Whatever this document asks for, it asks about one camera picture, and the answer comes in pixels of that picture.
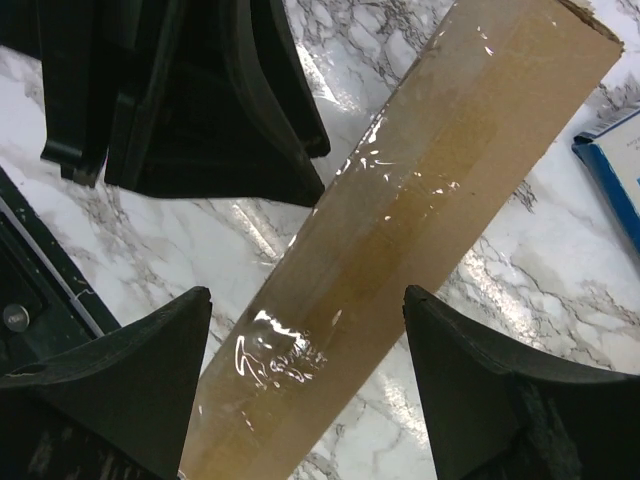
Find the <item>brown cardboard express box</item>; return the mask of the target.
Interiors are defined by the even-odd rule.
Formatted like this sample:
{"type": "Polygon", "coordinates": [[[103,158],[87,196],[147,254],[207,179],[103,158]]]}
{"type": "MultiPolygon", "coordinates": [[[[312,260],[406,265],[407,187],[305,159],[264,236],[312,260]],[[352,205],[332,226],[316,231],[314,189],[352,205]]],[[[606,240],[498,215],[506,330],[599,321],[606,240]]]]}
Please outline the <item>brown cardboard express box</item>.
{"type": "Polygon", "coordinates": [[[200,378],[181,472],[284,479],[620,58],[586,1],[457,1],[200,378]]]}

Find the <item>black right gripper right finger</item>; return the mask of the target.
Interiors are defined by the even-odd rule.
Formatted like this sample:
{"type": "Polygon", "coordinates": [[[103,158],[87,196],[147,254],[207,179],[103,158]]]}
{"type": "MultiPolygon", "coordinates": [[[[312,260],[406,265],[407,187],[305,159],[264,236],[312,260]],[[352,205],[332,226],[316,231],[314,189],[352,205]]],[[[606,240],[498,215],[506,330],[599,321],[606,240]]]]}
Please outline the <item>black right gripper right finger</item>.
{"type": "Polygon", "coordinates": [[[438,478],[638,478],[638,376],[537,350],[416,285],[403,315],[438,478]]]}

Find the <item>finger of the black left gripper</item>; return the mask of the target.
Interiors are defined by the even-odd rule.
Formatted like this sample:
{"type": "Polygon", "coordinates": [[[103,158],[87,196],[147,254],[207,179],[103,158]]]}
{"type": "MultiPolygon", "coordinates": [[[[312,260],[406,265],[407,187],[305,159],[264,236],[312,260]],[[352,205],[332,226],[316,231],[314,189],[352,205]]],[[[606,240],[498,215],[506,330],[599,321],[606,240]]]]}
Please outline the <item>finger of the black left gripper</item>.
{"type": "Polygon", "coordinates": [[[221,1],[220,40],[240,105],[259,135],[287,157],[318,158],[330,140],[282,1],[221,1]]]}
{"type": "Polygon", "coordinates": [[[221,1],[166,1],[156,47],[119,88],[108,184],[160,199],[261,198],[311,207],[323,183],[304,154],[259,135],[224,62],[221,1]]]}

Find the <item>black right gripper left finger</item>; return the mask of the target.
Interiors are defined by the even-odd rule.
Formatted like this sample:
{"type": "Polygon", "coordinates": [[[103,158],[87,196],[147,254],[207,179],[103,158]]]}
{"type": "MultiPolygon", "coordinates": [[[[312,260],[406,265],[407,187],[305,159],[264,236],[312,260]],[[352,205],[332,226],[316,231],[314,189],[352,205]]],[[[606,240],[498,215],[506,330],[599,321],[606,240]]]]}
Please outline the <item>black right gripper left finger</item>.
{"type": "Polygon", "coordinates": [[[150,315],[1,378],[4,479],[176,479],[212,304],[150,315]]]}

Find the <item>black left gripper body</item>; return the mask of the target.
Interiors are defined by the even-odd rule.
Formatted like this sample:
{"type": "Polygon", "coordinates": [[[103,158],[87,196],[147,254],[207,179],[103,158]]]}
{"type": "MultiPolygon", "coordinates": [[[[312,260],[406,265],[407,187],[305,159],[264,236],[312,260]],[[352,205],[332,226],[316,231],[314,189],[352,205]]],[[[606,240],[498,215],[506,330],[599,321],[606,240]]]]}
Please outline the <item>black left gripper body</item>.
{"type": "Polygon", "coordinates": [[[4,1],[1,44],[40,61],[46,142],[63,178],[94,186],[116,97],[156,47],[166,1],[4,1]]]}

